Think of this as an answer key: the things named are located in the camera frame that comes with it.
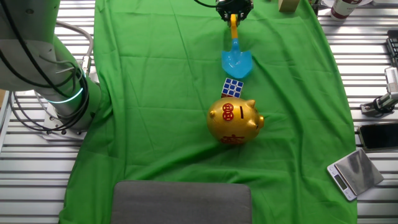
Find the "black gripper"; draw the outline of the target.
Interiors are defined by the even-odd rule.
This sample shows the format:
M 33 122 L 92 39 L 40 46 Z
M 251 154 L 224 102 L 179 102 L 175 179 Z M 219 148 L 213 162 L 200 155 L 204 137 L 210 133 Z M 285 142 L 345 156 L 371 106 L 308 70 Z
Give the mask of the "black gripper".
M 216 1 L 216 9 L 222 11 L 221 18 L 226 22 L 230 21 L 231 13 L 238 13 L 236 25 L 239 26 L 248 16 L 246 11 L 252 9 L 252 0 L 219 0 Z

